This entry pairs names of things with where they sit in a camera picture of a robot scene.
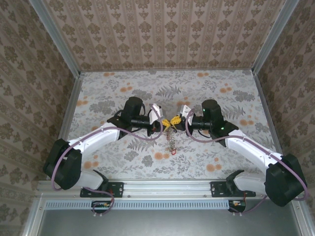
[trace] gray leaf pattern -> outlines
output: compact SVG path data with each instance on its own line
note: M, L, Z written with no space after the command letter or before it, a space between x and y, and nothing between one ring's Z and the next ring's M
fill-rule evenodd
M200 116L201 103L215 99L226 120L260 144L274 149L250 70L87 72L68 139L100 127L121 110L131 96L143 100L147 113L150 103L158 104L167 119L172 119L181 105L195 108ZM7 129L3 131L4 137L12 139L12 135L16 135ZM147 137L146 130L136 134ZM193 135L205 139L197 132ZM96 169L108 178L127 179L226 178L237 169L258 173L253 163L220 144L197 143L181 131L174 134L174 140L176 154L172 155L165 134L155 141L127 135L86 157L83 168Z

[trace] damask wallpaper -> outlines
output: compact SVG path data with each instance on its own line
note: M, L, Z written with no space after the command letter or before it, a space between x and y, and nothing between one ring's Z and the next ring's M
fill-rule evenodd
M44 0L81 71L251 68L284 0Z
M299 158L315 216L315 1L300 0L259 79L284 153Z
M73 78L27 0L0 1L0 235L19 235Z
M201 115L201 103L215 99L225 119L257 142L275 149L250 70L88 72L83 79L69 140L100 127L131 96L143 100L147 113L150 103L162 106L163 115L169 120L183 104ZM137 134L147 136L145 130ZM193 135L206 139L198 132ZM174 141L176 154L172 155L166 134L148 142L127 135L87 156L83 168L120 179L207 179L226 178L238 169L259 172L252 162L218 143L201 144L182 131L174 134Z

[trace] purple cable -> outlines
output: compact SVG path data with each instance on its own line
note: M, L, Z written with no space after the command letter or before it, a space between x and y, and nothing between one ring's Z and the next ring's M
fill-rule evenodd
M253 208L251 208L249 210L243 211L243 212L239 212L237 209L234 209L232 207L230 207L230 209L235 211L235 213L242 214L242 215L246 214L246 213L250 213L253 210L255 210L257 207L259 207L266 200L266 198L267 198L267 196L263 197L263 199L261 199L261 201L256 206L254 206Z
M200 143L212 143L212 142L215 142L215 141L219 141L219 140L222 140L222 139L228 139L228 138L237 138L237 139L242 139L242 140L245 140L246 142L252 144L254 147L258 148L259 150L261 150L263 153L269 155L271 158L275 159L277 162L279 162L283 167L285 167L291 174L293 174L294 177L296 177L296 179L301 183L303 189L304 189L304 196L302 198L295 198L294 200L296 201L304 201L308 198L309 196L309 191L307 189L307 186L305 185L305 183L303 182L303 180L288 166L286 165L283 161L281 161L279 158L275 157L273 154L271 154L270 152L266 151L265 149L263 149L261 146L257 145L255 142L253 142L252 140L249 140L249 139L246 139L244 137L241 137L241 136L237 136L237 135L230 135L230 136L225 136L225 137L220 137L220 138L217 138L217 139L212 139L212 140L199 140L199 139L196 139L194 138L189 130L188 130L188 118L192 116L194 112L194 109L191 109L188 114L187 114L187 117L186 117L186 121L185 121L185 128L186 128L186 132L188 134L189 137L191 137L193 140L197 141L197 142L200 142Z
M159 123L160 123L160 132L159 132L159 134L158 134L156 137L151 138L151 139L149 139L149 138L144 138L144 137L140 137L140 136L138 136L138 135L136 135L136 134L134 134L134 133L129 132L128 130L125 130L125 129L122 129L122 128L118 128L118 127L115 127L115 126L113 126L113 127L106 127L106 128L103 128L103 129L99 129L99 130L95 131L94 133L91 133L91 134L89 134L88 136L82 138L81 140L75 142L74 144L72 144L70 147L68 147L68 148L62 153L62 155L60 156L59 160L58 160L57 163L56 163L56 166L55 166L55 168L54 168L53 174L52 174L52 176L51 176L51 187L52 187L55 191L60 191L60 190L61 190L61 188L56 188L56 187L55 187L55 177L56 177L57 169L58 169L58 167L59 167L61 161L62 161L63 158L65 157L65 155L66 155L72 148L74 148L75 146L77 146L77 145L80 144L81 142L85 141L86 139L88 139L88 138L94 136L95 134L98 134L98 133L100 133L100 132L104 132L104 131L106 131L106 130L113 130L113 129L116 129L116 130L123 131L123 132L125 132L125 133L127 133L127 134L130 134L130 135L132 135L132 136L134 136L134 137L136 137L136 138L138 138L138 139L144 140L144 141L153 141L153 140L158 139L158 138L163 134L163 123L162 123L161 117L158 115L158 112L154 109L153 105L152 105L152 104L149 104L149 105L150 105L150 107L152 108L152 110L155 112L155 114L156 114L156 116L157 116L157 118L158 118L158 120L159 120Z
M89 190L90 192L94 192L94 193L104 193L104 194L106 194L106 195L108 195L108 196L110 196L110 197L112 198L112 199L111 199L111 201L112 201L111 205L109 206L109 208L108 208L104 213L102 213L102 215L107 214L107 213L113 208L114 203L115 203L115 198L114 198L114 196L113 196L111 193L108 193L108 192L105 192L105 191L94 190L94 189L87 188L87 187L83 187L83 188L85 188L86 190ZM95 204L93 205L92 212L93 212L94 214L100 215L99 213L96 213L96 212L95 212L95 206L100 205L100 204L101 204L101 203L95 203Z

